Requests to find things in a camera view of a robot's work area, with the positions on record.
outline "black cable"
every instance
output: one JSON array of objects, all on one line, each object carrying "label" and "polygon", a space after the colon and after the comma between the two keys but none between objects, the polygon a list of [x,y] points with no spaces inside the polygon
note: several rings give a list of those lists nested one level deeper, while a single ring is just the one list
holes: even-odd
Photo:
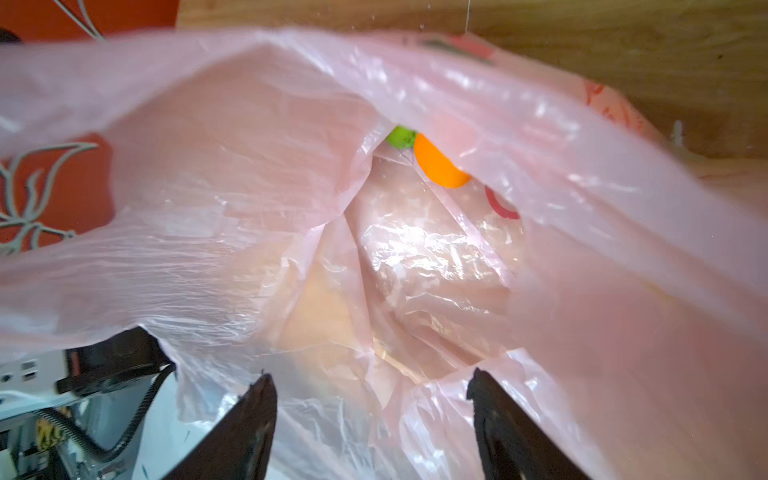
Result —
[{"label": "black cable", "polygon": [[144,420],[150,405],[152,405],[154,397],[157,395],[157,392],[160,391],[160,387],[163,385],[165,379],[168,378],[168,376],[175,369],[176,366],[171,363],[157,375],[157,378],[154,380],[154,382],[152,382],[152,386],[149,387],[146,395],[144,395],[144,398],[141,400],[141,404],[136,410],[131,423],[125,427],[125,432],[123,432],[123,435],[120,437],[118,442],[114,444],[114,447],[109,450],[104,450],[102,447],[100,447],[100,445],[94,442],[88,433],[83,432],[80,427],[75,425],[72,419],[64,416],[58,410],[42,409],[38,410],[36,413],[40,418],[46,419],[50,423],[59,427],[63,432],[67,434],[70,439],[74,440],[78,445],[80,445],[86,455],[94,459],[96,462],[111,462],[112,460],[115,460],[123,452],[123,450],[125,450],[128,444],[131,443],[131,440],[133,439],[134,435],[136,435],[136,431],[138,430],[141,421]]}]

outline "white floral design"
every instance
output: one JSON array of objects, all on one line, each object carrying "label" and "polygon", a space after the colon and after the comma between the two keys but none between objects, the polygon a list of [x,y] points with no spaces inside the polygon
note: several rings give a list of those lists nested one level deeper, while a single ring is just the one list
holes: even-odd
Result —
[{"label": "white floral design", "polygon": [[[42,222],[38,221],[38,218],[40,218],[45,211],[45,208],[48,206],[48,201],[51,199],[53,184],[61,166],[73,155],[93,150],[97,147],[98,145],[96,144],[85,142],[52,145],[50,147],[37,148],[24,154],[16,155],[11,159],[11,162],[7,167],[0,164],[0,175],[2,175],[2,179],[5,183],[5,211],[0,210],[0,229],[6,227],[21,227],[13,240],[6,243],[0,242],[0,255],[12,255],[13,253],[21,252],[27,235],[31,235],[29,246],[32,250],[38,248],[38,241],[40,239],[40,233],[42,232],[59,235],[62,239],[68,239],[75,236],[73,230],[64,231],[47,227]],[[48,172],[48,176],[43,183],[41,193],[37,191],[37,182],[38,178],[43,173],[43,170],[35,170],[35,172],[29,176],[25,184],[27,190],[27,202],[24,206],[24,210],[19,210],[16,206],[14,196],[14,181],[19,165],[22,164],[22,161],[24,161],[25,158],[33,153],[54,150],[63,150],[65,152],[61,154],[51,166],[51,170]]]}]

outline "plastic bag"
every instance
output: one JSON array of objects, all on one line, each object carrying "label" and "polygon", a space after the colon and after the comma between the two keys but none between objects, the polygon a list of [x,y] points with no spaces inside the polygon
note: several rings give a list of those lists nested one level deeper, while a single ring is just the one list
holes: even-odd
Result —
[{"label": "plastic bag", "polygon": [[[97,132],[114,201],[109,224],[0,263],[0,356],[141,325],[190,421],[269,371],[270,468],[292,478],[479,477],[476,365],[594,478],[768,471],[768,223],[615,91],[435,35],[0,55],[0,154]],[[374,155],[396,124],[475,179],[448,191]],[[55,175],[18,180],[32,207],[17,189],[5,217],[42,231],[31,192]]]}]

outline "wooden surface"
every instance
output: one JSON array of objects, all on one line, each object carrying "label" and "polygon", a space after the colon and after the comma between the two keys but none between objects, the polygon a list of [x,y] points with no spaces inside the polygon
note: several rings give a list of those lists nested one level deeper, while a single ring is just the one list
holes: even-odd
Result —
[{"label": "wooden surface", "polygon": [[710,157],[768,157],[768,0],[181,0],[180,28],[469,31],[622,90]]}]

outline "orange ball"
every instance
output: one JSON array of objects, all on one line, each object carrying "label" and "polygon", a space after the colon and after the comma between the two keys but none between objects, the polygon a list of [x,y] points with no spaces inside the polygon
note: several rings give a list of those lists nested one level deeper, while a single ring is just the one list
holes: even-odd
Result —
[{"label": "orange ball", "polygon": [[454,167],[451,161],[422,134],[416,135],[413,154],[427,177],[441,187],[462,187],[472,179],[471,176]]}]

